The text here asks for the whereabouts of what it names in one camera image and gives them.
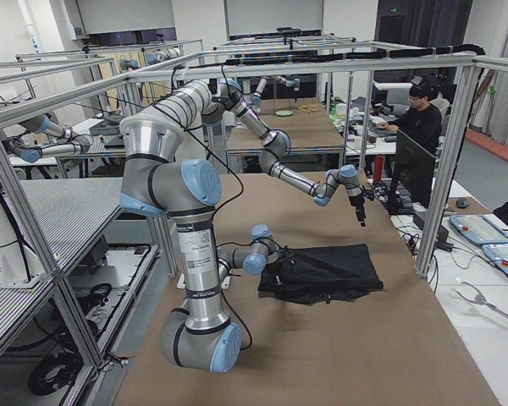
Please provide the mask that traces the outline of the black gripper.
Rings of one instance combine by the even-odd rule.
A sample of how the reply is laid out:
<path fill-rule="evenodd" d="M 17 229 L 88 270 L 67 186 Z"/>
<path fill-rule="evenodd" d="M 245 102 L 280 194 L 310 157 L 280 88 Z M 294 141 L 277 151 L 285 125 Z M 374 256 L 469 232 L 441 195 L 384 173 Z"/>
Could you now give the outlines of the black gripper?
<path fill-rule="evenodd" d="M 372 189 L 365 189 L 363 187 L 355 187 L 348 190 L 349 200 L 352 206 L 355 207 L 356 218 L 362 228 L 366 227 L 366 214 L 364 209 L 364 200 L 374 200 L 374 191 Z"/>
<path fill-rule="evenodd" d="M 278 251 L 278 254 L 278 260 L 275 262 L 276 265 L 281 267 L 295 267 L 295 254 L 293 249 L 285 246 Z"/>

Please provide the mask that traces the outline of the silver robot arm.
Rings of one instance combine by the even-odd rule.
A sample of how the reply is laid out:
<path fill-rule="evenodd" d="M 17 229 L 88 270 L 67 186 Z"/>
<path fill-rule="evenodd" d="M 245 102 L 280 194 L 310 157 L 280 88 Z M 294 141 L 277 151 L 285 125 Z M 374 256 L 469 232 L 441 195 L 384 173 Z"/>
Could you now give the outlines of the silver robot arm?
<path fill-rule="evenodd" d="M 153 107 L 180 130 L 188 131 L 191 120 L 181 118 L 179 109 L 191 109 L 202 118 L 204 124 L 220 119 L 225 111 L 232 112 L 261 142 L 259 156 L 261 169 L 267 175 L 278 178 L 290 186 L 310 195 L 319 206 L 326 206 L 335 191 L 342 185 L 355 208 L 357 221 L 365 225 L 365 199 L 373 194 L 360 185 L 357 170 L 348 164 L 326 172 L 324 181 L 316 183 L 287 168 L 281 158 L 291 148 L 290 137 L 280 129 L 271 129 L 245 100 L 240 86 L 233 80 L 194 80 L 173 91 Z"/>
<path fill-rule="evenodd" d="M 128 118 L 120 128 L 127 150 L 120 205 L 146 217 L 168 217 L 177 227 L 185 299 L 163 323 L 163 354 L 180 367 L 227 372 L 240 354 L 242 331 L 224 309 L 222 281 L 235 267 L 260 274 L 279 247 L 263 224 L 254 227 L 246 248 L 218 247 L 212 216 L 222 184 L 213 165 L 205 159 L 174 162 L 182 133 L 162 121 Z"/>

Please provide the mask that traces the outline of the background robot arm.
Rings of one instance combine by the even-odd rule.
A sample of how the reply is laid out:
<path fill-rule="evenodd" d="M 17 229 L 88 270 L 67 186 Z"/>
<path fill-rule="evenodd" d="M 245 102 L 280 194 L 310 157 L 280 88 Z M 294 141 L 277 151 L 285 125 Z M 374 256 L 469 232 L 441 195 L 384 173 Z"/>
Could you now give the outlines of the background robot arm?
<path fill-rule="evenodd" d="M 14 154 L 25 162 L 34 163 L 47 156 L 73 156 L 89 151 L 90 136 L 77 134 L 71 127 L 63 127 L 51 121 L 46 114 L 19 122 L 25 128 L 23 134 L 4 141 L 7 153 Z M 49 141 L 43 145 L 28 145 L 22 140 L 26 133 L 44 134 Z"/>

